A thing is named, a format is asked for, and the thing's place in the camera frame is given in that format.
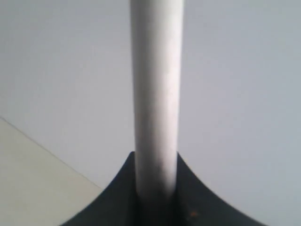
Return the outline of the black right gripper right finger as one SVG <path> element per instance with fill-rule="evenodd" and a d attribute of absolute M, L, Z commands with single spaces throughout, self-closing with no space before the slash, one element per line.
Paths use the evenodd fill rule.
<path fill-rule="evenodd" d="M 212 192 L 177 156 L 174 226 L 260 226 Z"/>

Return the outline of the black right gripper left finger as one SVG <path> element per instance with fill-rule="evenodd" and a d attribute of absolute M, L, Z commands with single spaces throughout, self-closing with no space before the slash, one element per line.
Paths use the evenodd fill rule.
<path fill-rule="evenodd" d="M 135 153 L 131 152 L 110 184 L 63 226 L 137 226 Z"/>

